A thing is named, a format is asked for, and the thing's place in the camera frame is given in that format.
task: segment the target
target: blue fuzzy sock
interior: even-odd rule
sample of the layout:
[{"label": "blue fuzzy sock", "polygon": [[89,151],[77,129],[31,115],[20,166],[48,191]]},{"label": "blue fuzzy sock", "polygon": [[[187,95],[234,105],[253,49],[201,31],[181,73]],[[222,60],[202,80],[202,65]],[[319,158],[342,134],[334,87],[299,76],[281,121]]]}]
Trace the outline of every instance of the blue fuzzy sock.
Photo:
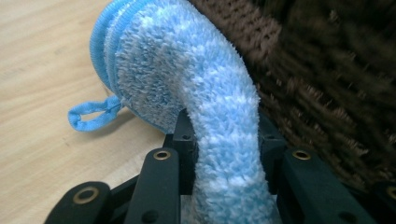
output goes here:
[{"label": "blue fuzzy sock", "polygon": [[98,105],[73,108],[76,129],[104,125],[125,105],[172,133],[178,112],[187,108],[200,151],[193,194],[182,199],[182,222],[279,221],[260,164],[257,92],[233,46],[187,0],[111,3],[92,32],[91,54],[117,97],[88,122],[79,114]]}]

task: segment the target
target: light wood grain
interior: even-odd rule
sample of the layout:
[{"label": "light wood grain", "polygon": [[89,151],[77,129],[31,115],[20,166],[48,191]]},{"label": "light wood grain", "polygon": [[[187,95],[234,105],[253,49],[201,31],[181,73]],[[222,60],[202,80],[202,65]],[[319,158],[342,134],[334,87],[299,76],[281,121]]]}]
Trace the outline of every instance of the light wood grain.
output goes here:
[{"label": "light wood grain", "polygon": [[163,134],[123,109],[94,133],[66,113],[106,98],[88,52],[108,0],[0,1],[0,223],[43,223],[72,187],[137,175]]}]

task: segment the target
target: blue loop tag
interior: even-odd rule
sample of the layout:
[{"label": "blue loop tag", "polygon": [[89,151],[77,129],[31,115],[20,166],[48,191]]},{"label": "blue loop tag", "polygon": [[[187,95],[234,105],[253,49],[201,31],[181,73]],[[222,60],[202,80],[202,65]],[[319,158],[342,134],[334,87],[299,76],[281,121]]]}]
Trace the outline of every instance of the blue loop tag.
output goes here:
[{"label": "blue loop tag", "polygon": [[[92,132],[107,125],[117,117],[117,113],[123,108],[120,99],[110,96],[103,102],[86,102],[76,105],[68,113],[70,125],[79,132]],[[82,121],[81,115],[88,115],[95,112],[104,111],[94,119]]]}]

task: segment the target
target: black plastic bracket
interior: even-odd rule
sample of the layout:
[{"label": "black plastic bracket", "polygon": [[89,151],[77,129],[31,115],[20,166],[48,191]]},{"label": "black plastic bracket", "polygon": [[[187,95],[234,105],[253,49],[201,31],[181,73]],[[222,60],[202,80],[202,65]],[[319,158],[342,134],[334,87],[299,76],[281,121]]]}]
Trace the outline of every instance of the black plastic bracket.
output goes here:
[{"label": "black plastic bracket", "polygon": [[180,195],[192,195],[199,149],[186,109],[178,114],[175,132],[166,135],[163,146],[174,148],[179,155]]},{"label": "black plastic bracket", "polygon": [[277,206],[284,223],[375,223],[313,151],[289,149]]},{"label": "black plastic bracket", "polygon": [[177,152],[154,149],[145,158],[124,223],[168,224],[179,219]]},{"label": "black plastic bracket", "polygon": [[107,223],[112,214],[110,197],[110,187],[105,183],[80,184],[67,191],[52,209],[45,223]]},{"label": "black plastic bracket", "polygon": [[350,192],[378,223],[395,223],[396,183],[378,182],[368,194],[356,190],[350,190]]},{"label": "black plastic bracket", "polygon": [[280,166],[283,153],[287,149],[287,142],[276,126],[264,114],[260,114],[259,146],[260,159],[265,171],[265,179],[268,181],[268,189],[271,194],[277,194]]}]

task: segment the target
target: brown textured cloth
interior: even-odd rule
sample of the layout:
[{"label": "brown textured cloth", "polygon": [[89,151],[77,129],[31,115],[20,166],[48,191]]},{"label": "brown textured cloth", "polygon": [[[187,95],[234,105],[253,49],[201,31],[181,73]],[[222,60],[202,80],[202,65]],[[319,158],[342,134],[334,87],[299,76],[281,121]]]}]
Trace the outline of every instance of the brown textured cloth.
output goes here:
[{"label": "brown textured cloth", "polygon": [[395,181],[395,1],[190,1],[243,56],[291,146],[354,189]]}]

